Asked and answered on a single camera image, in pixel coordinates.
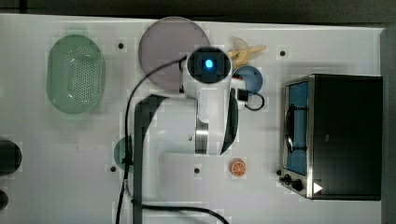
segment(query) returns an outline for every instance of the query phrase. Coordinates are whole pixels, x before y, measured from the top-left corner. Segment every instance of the blue light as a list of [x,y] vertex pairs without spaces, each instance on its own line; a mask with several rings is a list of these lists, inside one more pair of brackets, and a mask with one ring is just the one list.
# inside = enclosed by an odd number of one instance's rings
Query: blue light
[[213,67],[213,61],[212,60],[206,60],[205,61],[205,66],[207,68],[212,68]]

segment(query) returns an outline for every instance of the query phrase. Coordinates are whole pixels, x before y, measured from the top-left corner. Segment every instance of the oven window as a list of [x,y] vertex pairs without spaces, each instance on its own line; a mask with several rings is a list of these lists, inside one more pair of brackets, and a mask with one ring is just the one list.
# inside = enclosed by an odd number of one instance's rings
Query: oven window
[[287,169],[306,175],[306,124],[308,114],[308,85],[301,82],[289,86],[289,109],[292,107],[293,124],[291,144],[288,149]]

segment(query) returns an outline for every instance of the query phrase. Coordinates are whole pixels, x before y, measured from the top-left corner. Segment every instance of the round plate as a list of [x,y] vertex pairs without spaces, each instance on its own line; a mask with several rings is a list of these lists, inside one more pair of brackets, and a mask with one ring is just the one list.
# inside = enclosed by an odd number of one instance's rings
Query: round plate
[[259,69],[244,65],[233,72],[233,76],[240,76],[247,84],[247,90],[258,93],[262,89],[264,80]]
[[[205,32],[180,17],[167,17],[153,23],[143,34],[139,44],[139,62],[147,74],[164,63],[180,59],[202,46],[210,46]],[[153,74],[150,81],[167,91],[178,91],[181,75],[178,64]]]
[[49,53],[47,95],[66,114],[92,109],[105,88],[105,60],[99,48],[83,35],[69,35]]
[[[125,157],[125,137],[121,138],[121,140],[116,144],[114,148],[114,161],[116,164],[122,169],[125,170],[125,163],[123,163],[123,159]],[[129,167],[129,173],[134,172],[134,166],[131,165]]]

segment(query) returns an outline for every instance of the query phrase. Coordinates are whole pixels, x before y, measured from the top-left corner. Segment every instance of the small round snack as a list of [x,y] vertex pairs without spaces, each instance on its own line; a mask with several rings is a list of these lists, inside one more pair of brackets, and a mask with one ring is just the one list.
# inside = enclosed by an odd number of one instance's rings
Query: small round snack
[[241,177],[247,172],[247,166],[241,159],[234,159],[230,163],[230,172],[234,176]]

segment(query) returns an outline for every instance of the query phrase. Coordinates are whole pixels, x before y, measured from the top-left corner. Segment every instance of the oven knob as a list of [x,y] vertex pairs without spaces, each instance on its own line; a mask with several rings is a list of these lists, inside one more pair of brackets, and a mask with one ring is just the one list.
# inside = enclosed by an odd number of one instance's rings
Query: oven knob
[[297,191],[300,191],[303,189],[303,182],[301,182],[300,179],[293,180],[290,183],[291,183],[291,187]]
[[279,180],[288,185],[291,181],[291,177],[289,175],[284,175],[283,177],[280,177]]

